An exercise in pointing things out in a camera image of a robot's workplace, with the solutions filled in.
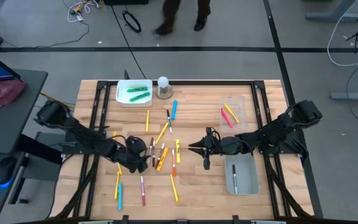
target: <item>gray tray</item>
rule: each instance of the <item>gray tray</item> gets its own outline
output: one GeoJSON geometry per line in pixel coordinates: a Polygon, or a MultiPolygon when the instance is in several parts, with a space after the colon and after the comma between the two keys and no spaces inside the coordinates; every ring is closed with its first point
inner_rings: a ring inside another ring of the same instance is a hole
{"type": "Polygon", "coordinates": [[[255,159],[250,153],[225,156],[226,188],[230,194],[234,191],[232,165],[236,167],[237,195],[259,194],[259,180],[255,159]]]}

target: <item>person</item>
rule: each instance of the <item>person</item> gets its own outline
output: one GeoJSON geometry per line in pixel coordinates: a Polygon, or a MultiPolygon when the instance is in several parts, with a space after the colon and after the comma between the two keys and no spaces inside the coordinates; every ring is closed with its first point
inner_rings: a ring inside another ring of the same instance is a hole
{"type": "MultiPolygon", "coordinates": [[[[211,14],[210,0],[198,0],[198,16],[194,26],[195,31],[200,31],[206,24],[208,15],[211,14]]],[[[179,9],[180,0],[165,0],[162,7],[164,22],[154,32],[158,35],[167,35],[173,31],[175,15],[179,9]]]]}

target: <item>white cable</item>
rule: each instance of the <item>white cable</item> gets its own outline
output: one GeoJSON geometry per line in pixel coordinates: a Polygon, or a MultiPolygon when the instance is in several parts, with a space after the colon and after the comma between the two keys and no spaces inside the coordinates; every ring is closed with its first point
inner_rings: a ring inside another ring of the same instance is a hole
{"type": "MultiPolygon", "coordinates": [[[[68,8],[68,11],[67,11],[67,21],[68,22],[78,22],[79,21],[78,19],[76,19],[74,21],[70,20],[70,11],[71,11],[72,7],[79,5],[81,3],[84,3],[84,0],[81,0],[79,3],[76,3],[68,8]]],[[[89,1],[87,3],[85,3],[85,5],[84,5],[85,12],[89,14],[91,12],[91,8],[88,5],[94,6],[94,4],[89,1]]]]}
{"type": "Polygon", "coordinates": [[[329,59],[336,65],[338,66],[342,66],[342,67],[348,67],[348,66],[355,66],[358,65],[358,63],[353,63],[353,64],[349,64],[349,65],[342,65],[340,63],[336,63],[333,58],[331,58],[331,54],[329,53],[329,45],[331,44],[331,41],[333,40],[334,34],[335,34],[335,30],[338,27],[339,23],[341,22],[342,18],[345,16],[345,14],[353,7],[354,3],[346,10],[346,12],[341,16],[341,18],[339,18],[338,22],[335,25],[335,28],[333,30],[333,34],[331,34],[331,38],[329,39],[328,45],[327,45],[327,54],[329,59]]]}

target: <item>white plastic container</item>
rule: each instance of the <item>white plastic container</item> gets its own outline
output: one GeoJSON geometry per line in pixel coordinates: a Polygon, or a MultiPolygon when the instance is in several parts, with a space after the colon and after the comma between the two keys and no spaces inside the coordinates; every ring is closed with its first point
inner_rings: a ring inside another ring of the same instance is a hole
{"type": "Polygon", "coordinates": [[[151,80],[120,80],[117,84],[116,100],[123,107],[148,107],[152,105],[153,98],[153,82],[151,80]],[[128,93],[127,90],[132,88],[147,87],[147,91],[150,93],[149,96],[129,101],[135,96],[146,93],[146,91],[137,91],[128,93]]]}

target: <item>concrete floor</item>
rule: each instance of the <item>concrete floor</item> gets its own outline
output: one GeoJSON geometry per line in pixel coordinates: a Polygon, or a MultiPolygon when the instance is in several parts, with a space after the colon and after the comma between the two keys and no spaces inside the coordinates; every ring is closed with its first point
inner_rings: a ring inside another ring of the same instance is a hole
{"type": "MultiPolygon", "coordinates": [[[[67,4],[76,3],[65,0],[67,4]]],[[[305,20],[307,11],[329,12],[339,1],[311,2],[270,0],[282,47],[320,48],[323,50],[335,24],[305,20]]],[[[162,0],[150,0],[145,6],[128,6],[142,24],[143,32],[124,27],[133,47],[274,47],[264,4],[259,0],[212,0],[212,14],[201,32],[192,30],[196,17],[195,1],[182,1],[175,31],[168,37],[152,35],[161,21],[162,0]]],[[[115,6],[121,12],[123,6],[115,6]]],[[[351,12],[358,12],[358,1],[351,12]]],[[[76,43],[59,47],[125,47],[118,24],[110,8],[91,8],[84,14],[89,34],[76,43]]],[[[332,47],[349,48],[350,37],[358,23],[340,24],[332,47]]],[[[0,35],[17,46],[49,45],[75,40],[86,30],[83,24],[67,22],[67,9],[61,0],[6,0],[0,10],[0,35]]],[[[275,52],[135,52],[148,78],[243,78],[281,79],[275,52]]],[[[333,54],[340,63],[358,62],[358,54],[333,54]]],[[[338,67],[326,53],[284,53],[296,101],[313,100],[323,120],[305,131],[311,165],[325,218],[358,220],[358,120],[350,104],[332,101],[332,91],[344,91],[355,67],[338,67]]],[[[122,78],[128,70],[131,78],[142,78],[129,52],[9,52],[0,60],[12,68],[44,70],[49,73],[43,91],[67,102],[75,102],[83,79],[122,78]]],[[[358,73],[350,90],[358,91],[358,73]]],[[[358,103],[351,103],[358,114],[358,103]]],[[[37,131],[51,132],[32,120],[24,133],[34,137],[37,131]]],[[[52,204],[53,182],[28,182],[23,197],[28,205],[7,205],[0,223],[40,220],[52,204]]]]}

